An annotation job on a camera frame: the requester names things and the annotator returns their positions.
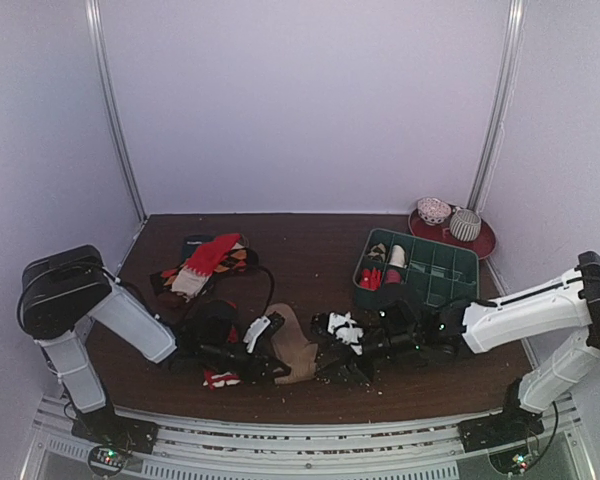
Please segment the tan ribbed sock pair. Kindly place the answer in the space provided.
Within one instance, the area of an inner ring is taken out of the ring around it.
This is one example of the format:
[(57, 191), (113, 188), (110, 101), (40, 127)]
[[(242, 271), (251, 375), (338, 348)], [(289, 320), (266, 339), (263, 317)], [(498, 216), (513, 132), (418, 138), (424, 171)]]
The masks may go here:
[(279, 360), (288, 365), (291, 372), (275, 379), (276, 385), (290, 385), (312, 380), (316, 373), (318, 345), (304, 335), (294, 310), (287, 304), (276, 303), (269, 306), (266, 316), (278, 314), (284, 324), (271, 337), (272, 347)]

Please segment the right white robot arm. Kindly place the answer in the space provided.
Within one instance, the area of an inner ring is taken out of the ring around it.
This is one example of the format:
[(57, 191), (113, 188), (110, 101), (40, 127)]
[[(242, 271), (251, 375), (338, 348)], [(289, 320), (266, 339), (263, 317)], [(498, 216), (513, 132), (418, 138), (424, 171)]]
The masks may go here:
[(499, 440), (515, 440), (560, 395), (600, 365), (600, 255), (587, 251), (561, 276), (517, 294), (491, 300), (467, 295), (428, 307), (401, 284), (382, 286), (376, 297), (379, 325), (365, 328), (347, 313), (321, 313), (311, 330), (335, 347), (319, 367), (368, 382), (379, 358), (410, 356), (426, 365), (455, 361), (462, 353), (496, 347), (555, 330), (570, 336), (532, 372), (510, 387), (509, 405), (493, 419)]

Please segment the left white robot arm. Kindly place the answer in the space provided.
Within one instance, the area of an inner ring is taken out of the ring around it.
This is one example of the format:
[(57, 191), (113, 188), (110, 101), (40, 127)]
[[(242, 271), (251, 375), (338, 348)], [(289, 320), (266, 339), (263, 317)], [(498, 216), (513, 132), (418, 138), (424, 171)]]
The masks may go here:
[(29, 263), (21, 285), (19, 328), (43, 351), (74, 410), (85, 415), (86, 429), (103, 444), (117, 442), (124, 424), (109, 410), (109, 395), (78, 332), (84, 322), (103, 325), (156, 365), (199, 364), (241, 381), (276, 380), (291, 372), (261, 345), (284, 325), (282, 316), (262, 314), (240, 334), (237, 308), (211, 300), (193, 316), (168, 324), (105, 267), (92, 245)]

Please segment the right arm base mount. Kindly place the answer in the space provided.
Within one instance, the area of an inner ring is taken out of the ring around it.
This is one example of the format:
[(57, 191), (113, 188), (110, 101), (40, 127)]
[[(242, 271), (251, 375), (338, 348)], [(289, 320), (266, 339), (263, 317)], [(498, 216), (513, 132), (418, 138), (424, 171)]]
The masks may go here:
[(464, 420), (458, 424), (465, 453), (523, 441), (545, 431), (541, 413), (521, 408), (518, 390), (518, 382), (507, 388), (500, 413)]

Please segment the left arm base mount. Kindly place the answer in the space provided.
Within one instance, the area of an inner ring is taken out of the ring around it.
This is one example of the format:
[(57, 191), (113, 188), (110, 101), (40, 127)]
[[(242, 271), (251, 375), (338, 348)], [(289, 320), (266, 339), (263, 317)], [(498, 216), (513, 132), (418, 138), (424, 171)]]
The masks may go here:
[(158, 425), (151, 421), (120, 416), (105, 408), (90, 413), (76, 413), (71, 428), (73, 436), (116, 449), (151, 454), (158, 435)]

